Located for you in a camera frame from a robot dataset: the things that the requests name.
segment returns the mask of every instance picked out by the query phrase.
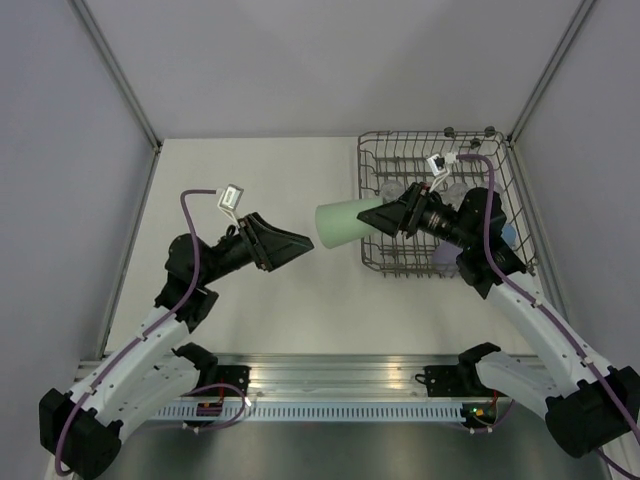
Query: white tabletop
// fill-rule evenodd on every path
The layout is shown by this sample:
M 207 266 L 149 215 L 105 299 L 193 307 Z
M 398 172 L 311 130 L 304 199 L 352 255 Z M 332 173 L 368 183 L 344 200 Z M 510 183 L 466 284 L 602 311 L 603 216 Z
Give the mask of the white tabletop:
M 159 159 L 111 328 L 118 348 L 153 306 L 171 241 L 186 233 L 179 195 L 233 183 L 239 213 L 311 237 L 316 248 L 271 273 L 249 265 L 211 284 L 220 298 L 190 341 L 217 353 L 457 354 L 483 342 L 531 353 L 514 327 L 461 279 L 384 278 L 359 243 L 326 250 L 317 205 L 357 198 L 355 138 L 168 140 Z M 212 245 L 229 221 L 214 198 L 189 199 Z

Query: green cup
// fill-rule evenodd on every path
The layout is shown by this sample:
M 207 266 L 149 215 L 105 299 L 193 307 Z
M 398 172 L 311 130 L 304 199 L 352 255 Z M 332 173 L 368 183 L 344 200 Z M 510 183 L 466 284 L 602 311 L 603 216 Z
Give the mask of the green cup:
M 320 241 L 326 248 L 335 248 L 377 233 L 378 230 L 356 217 L 360 212 L 380 205 L 382 198 L 379 197 L 320 205 L 316 208 L 316 230 Z

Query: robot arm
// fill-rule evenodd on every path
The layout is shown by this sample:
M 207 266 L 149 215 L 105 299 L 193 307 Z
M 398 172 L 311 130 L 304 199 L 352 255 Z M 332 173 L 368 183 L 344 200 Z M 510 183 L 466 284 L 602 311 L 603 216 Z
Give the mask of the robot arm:
M 452 160 L 428 160 L 438 184 Z M 391 236 L 403 232 L 410 237 L 421 230 L 463 249 L 456 260 L 462 278 L 505 313 L 547 371 L 534 371 L 499 347 L 483 344 L 460 355 L 460 376 L 473 388 L 500 391 L 535 412 L 556 442 L 569 455 L 580 457 L 629 432 L 629 419 L 637 422 L 640 377 L 631 367 L 613 368 L 544 298 L 501 238 L 506 216 L 500 196 L 488 195 L 487 189 L 474 188 L 456 211 L 443 204 L 433 188 L 414 183 L 398 200 L 365 210 L 358 219 Z
M 214 383 L 213 354 L 193 343 L 173 349 L 218 299 L 206 285 L 252 262 L 273 271 L 313 249 L 309 238 L 274 228 L 257 213 L 236 219 L 233 211 L 240 194 L 230 186 L 221 198 L 226 202 L 221 209 L 226 207 L 236 225 L 217 245 L 210 247 L 193 230 L 171 243 L 167 282 L 132 340 L 68 392 L 51 389 L 41 399 L 41 444 L 53 454 L 58 450 L 57 458 L 85 480 L 102 474 L 131 433 L 163 405 Z M 156 366 L 167 354 L 173 358 Z

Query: gray wall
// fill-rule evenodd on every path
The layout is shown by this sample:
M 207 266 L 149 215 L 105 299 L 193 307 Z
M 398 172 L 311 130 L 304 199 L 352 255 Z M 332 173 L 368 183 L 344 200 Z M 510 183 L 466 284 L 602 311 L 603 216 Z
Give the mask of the gray wall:
M 519 143 L 571 320 L 640 369 L 640 2 L 598 2 Z
M 38 401 L 96 341 L 151 150 L 63 0 L 0 7 L 0 471 L 42 478 Z
M 166 138 L 508 129 L 579 0 L 88 0 Z

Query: metal dish rack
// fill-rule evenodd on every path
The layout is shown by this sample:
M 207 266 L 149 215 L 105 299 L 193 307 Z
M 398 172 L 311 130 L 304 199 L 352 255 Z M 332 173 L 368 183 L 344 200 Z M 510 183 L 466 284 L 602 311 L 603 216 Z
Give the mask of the metal dish rack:
M 493 162 L 496 182 L 504 188 L 502 209 L 507 215 L 507 222 L 516 231 L 514 251 L 533 272 L 536 254 L 509 164 L 508 145 L 504 136 L 492 127 L 479 132 L 457 132 L 448 127 L 442 131 L 380 131 L 361 135 L 358 137 L 359 197 L 377 196 L 381 185 L 388 180 L 397 180 L 405 188 L 413 182 L 431 183 L 433 176 L 426 159 L 436 153 L 447 152 L 480 153 Z M 470 188 L 479 187 L 488 179 L 486 172 L 487 167 L 481 162 L 455 165 L 452 175 L 439 187 L 439 191 L 446 192 L 458 182 L 464 182 Z M 439 244 L 440 240 L 422 232 L 410 239 L 401 235 L 391 238 L 375 234 L 361 242 L 362 263 L 385 276 L 456 275 L 455 265 L 434 263 L 433 253 Z

